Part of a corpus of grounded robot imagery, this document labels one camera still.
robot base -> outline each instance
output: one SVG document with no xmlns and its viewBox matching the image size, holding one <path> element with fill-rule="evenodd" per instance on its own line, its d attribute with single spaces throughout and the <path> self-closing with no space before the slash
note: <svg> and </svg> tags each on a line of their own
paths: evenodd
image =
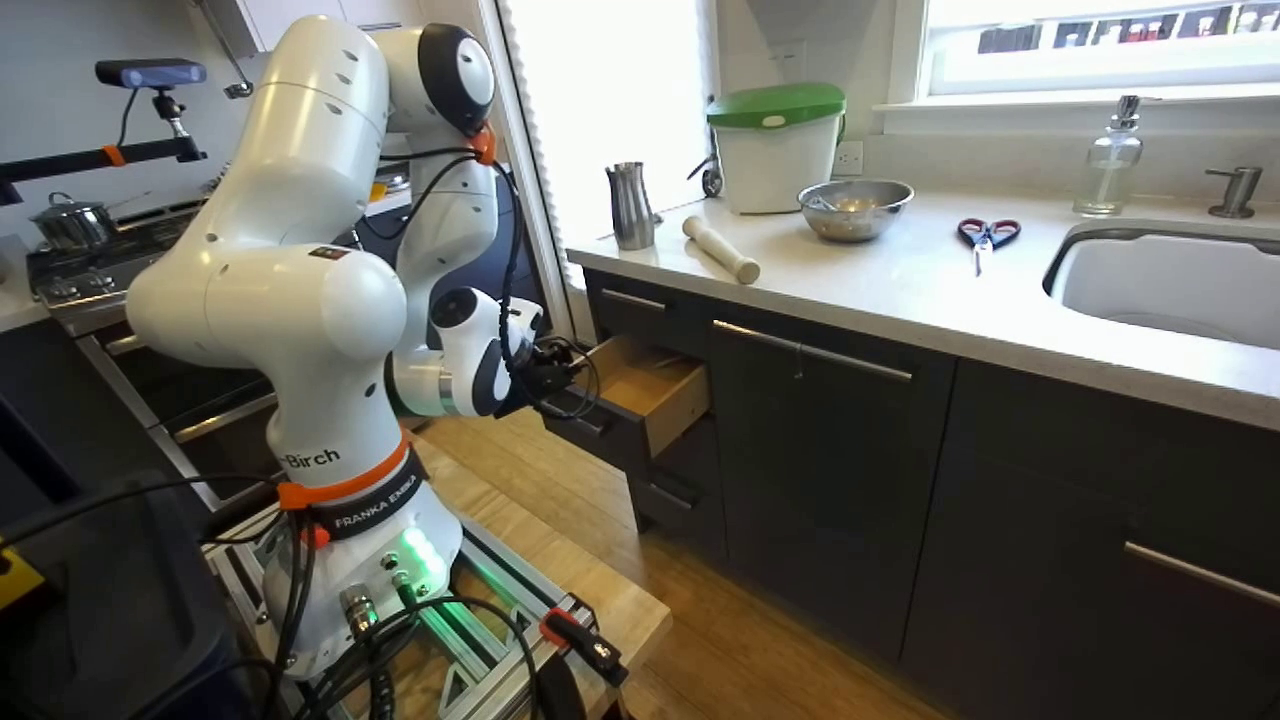
<svg viewBox="0 0 1280 720">
<path fill-rule="evenodd" d="M 285 617 L 294 586 L 294 521 L 285 521 L 261 542 L 266 565 L 266 598 L 274 618 Z M 344 603 L 368 598 L 380 617 L 395 613 L 395 586 L 412 582 L 417 596 L 443 596 L 448 569 L 466 542 L 460 521 L 440 505 L 433 483 L 422 483 L 412 500 L 386 522 L 314 548 L 314 591 L 295 627 L 288 655 L 288 674 L 315 680 L 351 648 L 351 627 Z"/>
<path fill-rule="evenodd" d="M 274 511 L 243 521 L 232 537 L 253 537 L 267 522 Z M 249 640 L 261 655 L 278 655 L 278 622 L 266 613 L 266 565 L 261 548 L 253 542 L 216 542 L 203 548 L 212 575 L 226 582 L 232 613 L 239 617 Z M 546 669 L 560 645 L 540 632 L 540 618 L 554 613 L 569 613 L 575 622 L 593 627 L 597 617 L 546 572 L 538 572 L 523 556 L 504 548 L 486 527 L 460 521 L 460 565 L 458 575 L 468 572 L 490 582 L 490 596 L 507 603 L 514 622 L 520 627 L 523 645 L 533 648 L 533 664 Z M 527 664 L 517 637 L 497 637 L 472 608 L 448 603 L 422 613 L 422 622 L 448 648 L 448 669 L 440 670 L 440 720 L 504 720 L 527 717 Z"/>
</svg>

green container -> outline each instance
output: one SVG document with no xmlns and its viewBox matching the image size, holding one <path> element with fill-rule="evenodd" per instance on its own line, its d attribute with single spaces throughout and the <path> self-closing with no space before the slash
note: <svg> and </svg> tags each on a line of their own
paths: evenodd
<svg viewBox="0 0 1280 720">
<path fill-rule="evenodd" d="M 789 126 L 843 117 L 850 98 L 835 85 L 768 85 L 709 102 L 711 126 Z"/>
</svg>

countertop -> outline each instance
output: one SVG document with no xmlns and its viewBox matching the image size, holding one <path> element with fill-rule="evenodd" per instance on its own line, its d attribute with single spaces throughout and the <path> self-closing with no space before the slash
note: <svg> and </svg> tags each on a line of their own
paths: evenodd
<svg viewBox="0 0 1280 720">
<path fill-rule="evenodd" d="M 679 225 L 693 212 L 703 212 L 719 236 L 760 260 L 756 285 L 734 285 L 719 263 L 683 240 Z M 1018 217 L 1025 236 L 996 252 L 991 272 L 978 274 L 969 246 L 957 240 L 961 217 Z M 1211 220 L 1179 209 L 1127 209 L 1120 220 L 1280 236 L 1277 220 Z M 569 260 L 1280 433 L 1280 350 L 1097 321 L 1049 300 L 1039 279 L 1071 225 L 1081 220 L 1064 198 L 916 191 L 873 243 L 826 243 L 800 212 L 737 217 L 719 198 L 701 198 L 663 212 L 655 246 L 619 252 L 603 236 L 569 243 Z"/>
</svg>

open drawer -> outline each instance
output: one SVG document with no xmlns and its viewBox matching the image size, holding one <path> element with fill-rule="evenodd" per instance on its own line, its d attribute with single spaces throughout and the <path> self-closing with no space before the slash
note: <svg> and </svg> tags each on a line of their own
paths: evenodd
<svg viewBox="0 0 1280 720">
<path fill-rule="evenodd" d="M 593 346 L 572 388 L 546 404 L 546 425 L 632 473 L 669 451 L 703 412 L 709 372 L 698 358 L 611 335 Z"/>
</svg>

soap bottle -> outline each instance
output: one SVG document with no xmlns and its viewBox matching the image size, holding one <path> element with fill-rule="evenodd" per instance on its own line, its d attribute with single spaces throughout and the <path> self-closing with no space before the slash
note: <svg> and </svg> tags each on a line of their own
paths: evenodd
<svg viewBox="0 0 1280 720">
<path fill-rule="evenodd" d="M 1093 140 L 1076 217 L 1120 217 L 1120 209 L 1127 205 L 1134 172 L 1143 157 L 1143 140 L 1137 137 L 1137 109 L 1142 95 L 1120 95 L 1111 125 Z"/>
</svg>

